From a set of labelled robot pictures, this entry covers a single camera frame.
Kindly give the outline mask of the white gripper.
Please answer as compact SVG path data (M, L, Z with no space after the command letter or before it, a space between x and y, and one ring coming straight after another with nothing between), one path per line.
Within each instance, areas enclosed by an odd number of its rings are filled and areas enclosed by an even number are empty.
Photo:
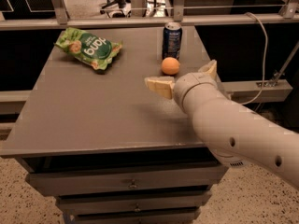
M146 77L145 85L163 98L171 100L172 98L180 107L184 109L183 101L187 93L199 86L208 84L214 89L217 89L217 83L214 79L217 77L217 61L211 60L207 64L203 65L199 70L199 73L188 73L180 77L177 82L173 77Z

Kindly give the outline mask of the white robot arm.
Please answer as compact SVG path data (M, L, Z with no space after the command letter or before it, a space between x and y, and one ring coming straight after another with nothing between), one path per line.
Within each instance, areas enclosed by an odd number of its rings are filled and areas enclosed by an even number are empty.
M145 84L174 100L218 161L259 165L299 189L299 134L227 98L216 82L217 62L179 79L147 77Z

